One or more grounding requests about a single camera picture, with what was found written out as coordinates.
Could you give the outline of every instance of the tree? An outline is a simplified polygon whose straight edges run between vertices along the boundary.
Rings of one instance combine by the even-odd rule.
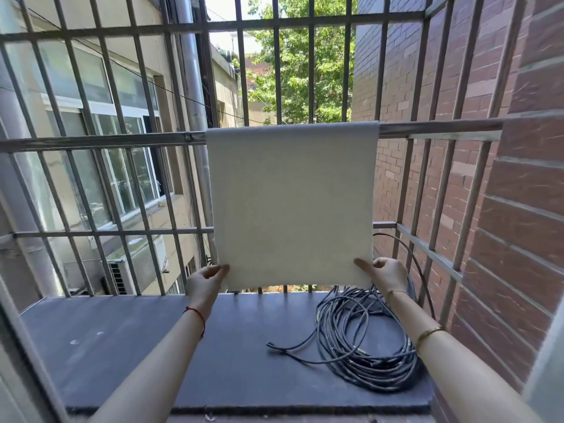
[[[356,0],[352,1],[356,12]],[[280,17],[308,16],[308,0],[278,0]],[[316,16],[345,14],[345,0],[315,0]],[[261,6],[259,0],[249,0],[249,13],[262,19],[272,19],[272,5]],[[259,74],[248,70],[247,75],[255,86],[249,90],[249,100],[265,103],[264,112],[276,112],[276,84],[274,75],[274,35],[272,30],[254,31],[252,35],[261,44],[260,53],[253,55],[257,65],[270,65],[268,72]],[[341,121],[343,60],[345,51],[345,27],[316,27],[314,32],[314,122]],[[353,88],[354,27],[351,30],[349,90]],[[308,122],[308,29],[280,30],[280,72],[282,116],[286,123]],[[276,118],[267,119],[276,123]]]

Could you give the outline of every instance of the air conditioner unit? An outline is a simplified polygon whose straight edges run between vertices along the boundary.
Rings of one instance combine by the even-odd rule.
[[[153,243],[155,244],[155,253],[159,261],[159,270],[162,273],[169,266],[163,236],[155,236]],[[131,253],[131,262],[133,262],[139,289],[143,292],[157,278],[151,250],[149,249],[149,241],[146,237],[131,239],[127,243],[127,247]],[[123,249],[118,249],[109,255],[107,259],[110,272],[117,286],[117,293],[122,295],[135,294],[131,270]]]

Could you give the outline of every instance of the cloth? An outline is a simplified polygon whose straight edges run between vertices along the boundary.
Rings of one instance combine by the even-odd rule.
[[[372,259],[378,123],[206,131],[214,240],[232,291],[356,285]]]

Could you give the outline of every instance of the sky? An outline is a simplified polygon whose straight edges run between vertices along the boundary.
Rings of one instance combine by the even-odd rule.
[[[248,14],[249,0],[241,0],[241,12],[243,19],[255,19]],[[234,21],[235,0],[206,0],[208,16],[211,21]],[[216,48],[239,52],[236,32],[210,33],[211,43]],[[244,33],[245,53],[256,53],[261,50],[260,44],[249,34]]]

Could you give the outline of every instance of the coiled cable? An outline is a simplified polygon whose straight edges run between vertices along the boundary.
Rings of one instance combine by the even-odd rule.
[[[373,236],[392,237],[411,255],[419,272],[422,288],[425,289],[431,315],[435,318],[427,280],[411,249],[391,234],[375,233]],[[415,289],[409,277],[408,294],[415,300]],[[368,332],[370,316],[392,318],[401,326],[376,287],[360,289],[348,286],[344,291],[339,291],[338,286],[334,286],[317,305],[315,328],[305,340],[288,348],[276,346],[272,342],[266,345],[302,364],[325,364],[343,380],[374,392],[394,393],[410,389],[419,379],[422,366],[413,343],[404,332],[402,345],[390,356],[367,354],[360,348],[360,344]],[[314,337],[321,360],[304,359],[293,352]]]

